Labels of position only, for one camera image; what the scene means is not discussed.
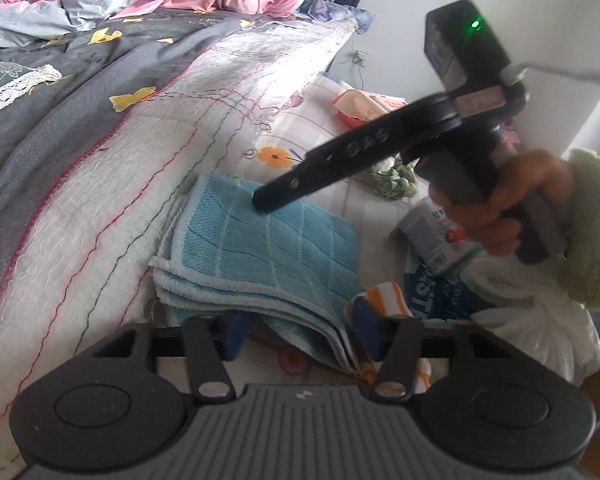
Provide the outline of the person right hand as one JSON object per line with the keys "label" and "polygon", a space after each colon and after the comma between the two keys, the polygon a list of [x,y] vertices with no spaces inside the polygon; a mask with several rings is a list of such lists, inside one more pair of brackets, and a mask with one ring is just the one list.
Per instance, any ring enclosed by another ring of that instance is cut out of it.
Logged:
{"label": "person right hand", "polygon": [[532,150],[509,159],[502,167],[498,185],[483,203],[460,206],[434,186],[431,199],[482,245],[493,257],[513,254],[520,245],[521,226],[504,211],[519,203],[530,191],[540,192],[550,204],[560,228],[570,229],[577,178],[571,162],[546,151]]}

